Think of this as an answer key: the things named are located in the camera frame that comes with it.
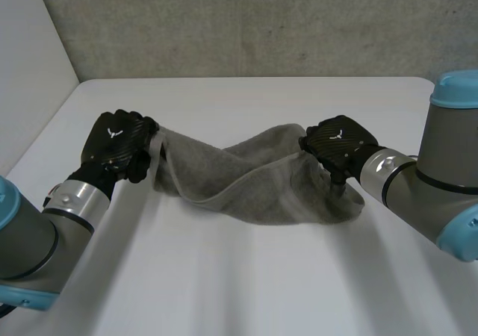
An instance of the table surface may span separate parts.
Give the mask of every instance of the table surface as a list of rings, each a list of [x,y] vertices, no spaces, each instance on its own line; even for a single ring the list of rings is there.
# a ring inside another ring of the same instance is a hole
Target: table surface
[[[346,114],[417,154],[433,85],[420,78],[179,78],[81,84],[8,178],[37,206],[77,169],[103,111],[139,111],[226,147],[278,124]],[[5,336],[475,335],[478,266],[440,252],[365,194],[353,223],[257,226],[152,190],[113,203],[53,308]]]

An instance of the gray towel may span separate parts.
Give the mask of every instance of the gray towel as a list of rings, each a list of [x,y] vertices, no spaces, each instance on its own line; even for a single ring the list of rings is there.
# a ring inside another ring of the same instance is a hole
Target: gray towel
[[[364,200],[330,177],[297,142],[299,125],[278,125],[226,149],[160,128],[150,147],[154,188],[201,208],[262,225],[333,224],[357,217]]]

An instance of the glove logo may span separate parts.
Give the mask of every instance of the glove logo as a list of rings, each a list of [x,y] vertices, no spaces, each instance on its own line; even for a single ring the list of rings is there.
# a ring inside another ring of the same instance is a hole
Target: glove logo
[[[119,131],[119,132],[112,132],[109,128],[108,128],[108,133],[110,135],[111,138],[115,138],[116,136],[120,135],[122,133],[122,131]]]
[[[337,134],[337,136],[335,137],[329,137],[330,140],[341,140],[342,139],[342,130],[341,130],[341,133]]]

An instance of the carbon fiber glove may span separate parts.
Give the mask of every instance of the carbon fiber glove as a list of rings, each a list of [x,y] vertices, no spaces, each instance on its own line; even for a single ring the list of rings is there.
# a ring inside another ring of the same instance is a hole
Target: carbon fiber glove
[[[354,158],[360,150],[382,148],[369,131],[347,116],[326,119],[308,127],[306,133],[299,139],[300,148],[322,163],[334,184],[345,184],[355,176]]]
[[[81,153],[81,164],[95,162],[117,180],[139,183],[146,177],[151,158],[147,152],[158,124],[138,112],[103,113],[95,122]]]

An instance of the black band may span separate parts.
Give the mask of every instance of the black band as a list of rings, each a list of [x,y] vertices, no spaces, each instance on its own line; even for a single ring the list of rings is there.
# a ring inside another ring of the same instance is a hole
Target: black band
[[[62,211],[61,209],[56,209],[56,208],[48,208],[48,209],[43,209],[42,213],[55,214],[61,217],[68,218],[72,220],[73,222],[78,223],[83,228],[87,229],[92,235],[95,232],[94,227],[91,224],[89,224],[85,219],[80,218],[78,215],[74,215],[73,213],[70,213],[68,211]]]
[[[460,185],[444,183],[443,181],[437,181],[436,179],[433,179],[433,178],[429,177],[428,175],[423,174],[418,169],[416,171],[416,174],[417,174],[417,177],[421,181],[427,183],[428,185],[431,185],[432,187],[442,189],[442,190],[446,190],[447,192],[467,194],[469,196],[478,195],[478,187],[463,187],[463,186],[460,186]]]
[[[52,257],[53,253],[55,252],[55,250],[58,246],[58,239],[59,239],[58,230],[56,229],[55,224],[52,223],[52,225],[53,225],[53,229],[55,230],[55,239],[53,240],[53,245],[50,248],[48,254],[46,254],[46,256],[42,259],[42,261],[40,263],[38,263],[35,267],[31,268],[30,270],[25,271],[24,273],[21,273],[19,275],[15,275],[15,276],[9,276],[8,278],[2,278],[1,280],[10,281],[10,280],[17,280],[17,279],[26,278],[27,276],[33,274],[35,271],[37,271],[39,268],[41,268],[43,265],[45,265],[48,260],[50,260],[50,258]]]
[[[417,162],[416,161],[410,161],[410,162],[406,162],[404,164],[402,164],[401,166],[399,166],[398,168],[396,168],[390,175],[389,177],[387,178],[387,181],[385,182],[385,184],[383,185],[383,189],[382,189],[382,203],[385,207],[388,208],[388,205],[387,205],[387,193],[388,193],[388,188],[390,187],[390,184],[391,182],[394,180],[394,178],[397,176],[398,173],[400,173],[401,171],[403,171],[405,168],[408,168],[410,166],[414,166]]]
[[[0,319],[7,316],[10,312],[16,309],[16,306],[10,306],[7,304],[0,305]]]

